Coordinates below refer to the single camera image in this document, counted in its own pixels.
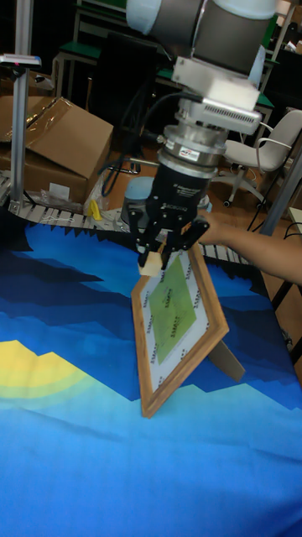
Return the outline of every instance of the office chair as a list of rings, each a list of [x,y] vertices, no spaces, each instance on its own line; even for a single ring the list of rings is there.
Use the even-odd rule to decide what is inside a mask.
[[[241,187],[254,194],[260,203],[263,202],[263,195],[256,189],[256,183],[247,178],[247,172],[249,168],[258,168],[262,174],[275,171],[283,166],[302,128],[302,111],[289,112],[274,129],[268,125],[266,127],[270,134],[268,138],[260,138],[256,148],[231,140],[226,142],[224,155],[226,160],[232,164],[239,164],[240,168],[237,175],[221,172],[221,175],[212,180],[214,183],[227,183],[233,187],[229,199],[223,204],[225,207],[229,207],[233,203],[235,194]]]

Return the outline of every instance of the picture frame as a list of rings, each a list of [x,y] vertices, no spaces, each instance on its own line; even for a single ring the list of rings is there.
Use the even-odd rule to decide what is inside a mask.
[[[185,286],[189,291],[192,307]],[[180,319],[178,325],[177,323],[171,325],[171,316],[168,315],[167,305],[169,300],[173,301],[171,297],[174,297],[174,310],[179,312],[176,313],[176,318]],[[197,301],[201,304],[200,314],[197,318],[195,313],[196,318],[193,321],[192,308],[196,308]],[[175,254],[165,273],[162,272],[158,278],[143,276],[133,289],[132,304],[142,413],[143,417],[151,418],[197,366],[215,350],[229,332],[229,328],[198,244],[188,253]],[[189,317],[192,317],[192,323],[185,331],[190,324],[188,324]],[[178,339],[174,339],[175,346],[171,348],[173,342],[171,343],[170,338],[174,337],[175,327],[181,325],[183,332],[179,334]],[[154,339],[150,342],[152,327]],[[224,352],[226,360],[229,355],[232,354],[226,347]],[[215,359],[215,362],[220,368],[220,360]],[[158,377],[161,368],[169,373],[163,378]],[[226,367],[224,370],[226,374],[231,372],[231,376],[234,372],[236,380],[244,374],[244,369],[233,355],[231,367]]]

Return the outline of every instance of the wooden block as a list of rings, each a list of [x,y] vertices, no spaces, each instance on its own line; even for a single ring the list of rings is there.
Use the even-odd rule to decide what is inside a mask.
[[[141,276],[149,276],[150,278],[156,278],[163,266],[163,261],[159,252],[150,252],[147,262],[142,268],[138,266],[138,270]]]

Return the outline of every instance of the floor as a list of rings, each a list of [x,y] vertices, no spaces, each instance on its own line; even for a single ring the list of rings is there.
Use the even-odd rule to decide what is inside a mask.
[[[155,152],[153,150],[145,150],[146,159],[155,161]],[[142,176],[154,175],[154,169],[149,167],[142,167]],[[127,184],[130,181],[131,176],[121,174],[118,179],[117,186],[113,189],[110,196],[109,208],[115,209],[122,206],[124,192],[127,188]],[[223,201],[230,195],[231,187],[229,185],[223,185],[222,183],[215,183],[211,186],[209,196],[211,203],[213,204],[213,212],[217,217],[225,223],[233,225],[234,227],[240,227],[247,229],[253,216],[256,212],[257,199],[244,190],[240,190],[234,200],[232,207],[225,208]],[[261,223],[266,216],[266,211],[263,211],[258,219],[255,221],[254,227]],[[275,235],[277,237],[284,237],[286,228],[290,222],[282,220],[277,229]],[[290,240],[300,242],[299,237],[292,237]],[[265,284],[268,289],[269,297],[272,299],[278,291],[282,280],[273,278],[266,274],[263,275]],[[294,345],[302,336],[302,298],[298,289],[294,286],[282,305],[277,310],[277,318],[280,326],[282,326],[292,336]],[[296,372],[299,376],[299,380],[302,385],[302,359],[299,360],[296,365]]]

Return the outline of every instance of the table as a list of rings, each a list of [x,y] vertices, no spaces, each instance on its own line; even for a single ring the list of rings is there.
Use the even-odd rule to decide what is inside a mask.
[[[293,223],[296,224],[299,233],[302,234],[302,211],[300,209],[294,209],[293,207],[290,207],[289,208],[289,215],[290,215]],[[276,296],[273,298],[273,301],[272,301],[274,310],[277,310],[279,308],[279,306],[283,302],[285,296],[287,295],[288,292],[290,292],[290,290],[293,287],[293,285],[294,284],[291,284],[290,282],[284,282],[281,285],[278,293],[276,294]],[[298,289],[299,289],[299,292],[302,295],[302,287],[300,287],[298,285]],[[296,364],[299,361],[299,359],[301,358],[301,356],[302,356],[302,337],[298,341],[298,343],[296,344],[296,346],[294,347],[292,352],[290,353],[290,356],[291,356],[291,358],[293,360],[293,364]]]
[[[246,377],[206,360],[144,420],[128,237],[0,208],[1,534],[301,535],[302,393],[260,273],[206,260]]]

